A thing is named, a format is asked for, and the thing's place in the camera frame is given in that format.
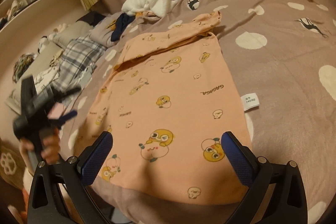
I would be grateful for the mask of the person's left hand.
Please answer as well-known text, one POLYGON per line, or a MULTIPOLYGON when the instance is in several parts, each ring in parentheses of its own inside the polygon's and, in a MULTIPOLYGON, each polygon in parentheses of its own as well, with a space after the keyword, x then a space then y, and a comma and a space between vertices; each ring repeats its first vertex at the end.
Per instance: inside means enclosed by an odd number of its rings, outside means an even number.
MULTIPOLYGON (((41 153, 43 160, 45 160, 47 164, 55 164, 59 161, 60 138, 58 128, 54 128, 54 133, 43 139, 43 145, 45 146, 45 149, 41 153)), ((28 139, 22 138, 20 140, 19 151, 26 166, 31 167, 28 152, 34 151, 33 143, 28 139)))

